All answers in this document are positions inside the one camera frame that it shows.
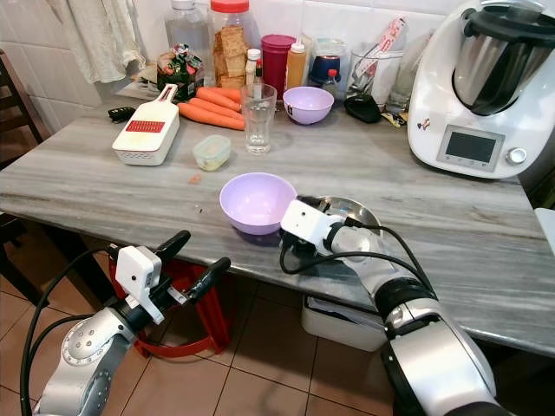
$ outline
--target cloth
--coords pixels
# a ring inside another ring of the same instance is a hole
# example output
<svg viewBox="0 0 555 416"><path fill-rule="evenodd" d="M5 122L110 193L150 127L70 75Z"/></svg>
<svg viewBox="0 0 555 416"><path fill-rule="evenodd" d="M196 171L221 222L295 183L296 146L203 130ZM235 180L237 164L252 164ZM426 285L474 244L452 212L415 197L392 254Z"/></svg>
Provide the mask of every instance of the cloth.
<svg viewBox="0 0 555 416"><path fill-rule="evenodd" d="M49 0L62 20L77 65L89 83L118 81L131 61L145 67L128 0Z"/></svg>

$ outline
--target red grater blade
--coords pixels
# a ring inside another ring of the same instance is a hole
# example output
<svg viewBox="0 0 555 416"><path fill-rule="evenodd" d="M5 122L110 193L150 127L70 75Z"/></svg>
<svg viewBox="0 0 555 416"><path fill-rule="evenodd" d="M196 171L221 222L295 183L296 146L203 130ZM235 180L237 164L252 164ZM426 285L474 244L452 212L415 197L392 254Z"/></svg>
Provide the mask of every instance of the red grater blade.
<svg viewBox="0 0 555 416"><path fill-rule="evenodd" d="M162 131L164 121L133 120L125 129L126 132L159 133Z"/></svg>

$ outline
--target purple bowl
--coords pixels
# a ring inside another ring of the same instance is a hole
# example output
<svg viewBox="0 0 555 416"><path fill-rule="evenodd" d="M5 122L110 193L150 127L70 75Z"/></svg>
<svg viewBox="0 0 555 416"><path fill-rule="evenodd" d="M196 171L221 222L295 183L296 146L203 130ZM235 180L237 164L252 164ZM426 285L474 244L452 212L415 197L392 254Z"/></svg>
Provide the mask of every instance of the purple bowl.
<svg viewBox="0 0 555 416"><path fill-rule="evenodd" d="M333 95L321 88L295 87L284 93L287 115L301 124L322 120L330 112L333 101Z"/></svg>
<svg viewBox="0 0 555 416"><path fill-rule="evenodd" d="M276 175L263 172L236 176L219 193L219 204L232 225L254 236L272 234L295 199L295 188Z"/></svg>

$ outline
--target wooden chair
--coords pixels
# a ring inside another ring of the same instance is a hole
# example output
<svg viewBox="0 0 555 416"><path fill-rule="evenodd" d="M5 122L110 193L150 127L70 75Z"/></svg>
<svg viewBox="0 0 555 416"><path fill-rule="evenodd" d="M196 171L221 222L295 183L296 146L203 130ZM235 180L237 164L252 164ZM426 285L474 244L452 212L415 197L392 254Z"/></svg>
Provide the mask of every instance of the wooden chair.
<svg viewBox="0 0 555 416"><path fill-rule="evenodd" d="M0 111L19 108L19 115L0 121L0 146L2 133L15 128L28 126L35 137L36 144L46 140L50 133L42 123L38 112L23 88L16 71L11 66L8 56L0 49L0 88L7 86L10 95L0 98ZM21 155L0 161L0 170L17 160ZM21 244L17 240L26 231L23 223L16 217L0 212L0 273L13 284L29 301L37 304L42 296L39 290L9 259L4 244L11 242L16 247Z"/></svg>

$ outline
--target orange carrot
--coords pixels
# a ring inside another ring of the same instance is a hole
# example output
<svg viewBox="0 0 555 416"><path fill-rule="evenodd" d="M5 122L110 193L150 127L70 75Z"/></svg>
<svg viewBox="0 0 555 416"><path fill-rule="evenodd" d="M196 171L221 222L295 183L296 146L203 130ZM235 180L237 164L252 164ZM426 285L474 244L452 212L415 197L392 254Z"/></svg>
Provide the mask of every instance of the orange carrot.
<svg viewBox="0 0 555 416"><path fill-rule="evenodd" d="M221 114L216 114L204 108L195 107L192 104L180 102L178 105L180 114L187 119L197 121L199 123L212 124L213 126L234 128L235 130L245 130L245 122L243 120L232 119Z"/></svg>
<svg viewBox="0 0 555 416"><path fill-rule="evenodd" d="M221 87L205 87L213 91L214 93L218 93L223 95L224 97L229 98L230 100L234 100L237 103L241 102L241 92L235 88L221 88Z"/></svg>
<svg viewBox="0 0 555 416"><path fill-rule="evenodd" d="M213 104L218 104L221 107L230 108L233 111L239 111L241 109L241 106L234 100L230 100L229 98L224 97L221 94L214 93L213 91L205 87L200 87L199 89L197 89L197 97L202 98L206 101L210 101Z"/></svg>
<svg viewBox="0 0 555 416"><path fill-rule="evenodd" d="M229 108L219 106L217 104L212 104L210 101L202 100L200 98L192 98L189 100L189 104L193 104L195 107L204 108L205 110L212 111L216 114L224 115L225 117L231 117L232 119L243 120L243 116Z"/></svg>

